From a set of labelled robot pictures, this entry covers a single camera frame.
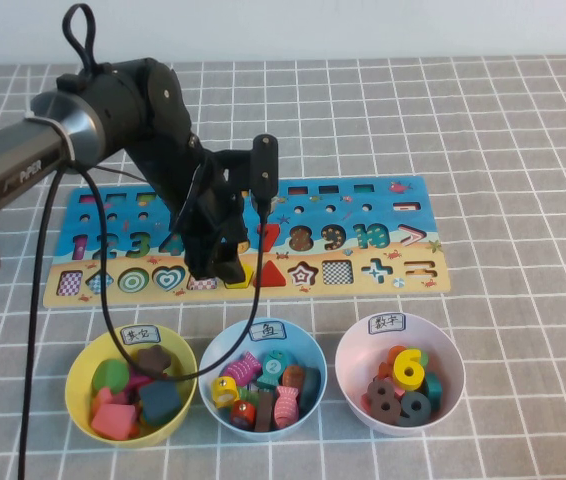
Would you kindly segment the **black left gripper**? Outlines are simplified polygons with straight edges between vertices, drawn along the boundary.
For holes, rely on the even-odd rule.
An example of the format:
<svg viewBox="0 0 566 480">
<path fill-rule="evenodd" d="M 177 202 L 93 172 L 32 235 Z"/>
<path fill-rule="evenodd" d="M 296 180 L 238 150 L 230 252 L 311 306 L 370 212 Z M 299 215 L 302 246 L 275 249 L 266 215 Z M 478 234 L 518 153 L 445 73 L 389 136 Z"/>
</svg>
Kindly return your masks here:
<svg viewBox="0 0 566 480">
<path fill-rule="evenodd" d="M 246 236 L 242 192 L 247 189 L 247 152 L 214 152 L 191 137 L 186 153 L 194 161 L 194 171 L 173 219 L 185 264 L 195 279 L 218 277 L 224 283 L 241 283 L 245 273 L 238 246 Z"/>
</svg>

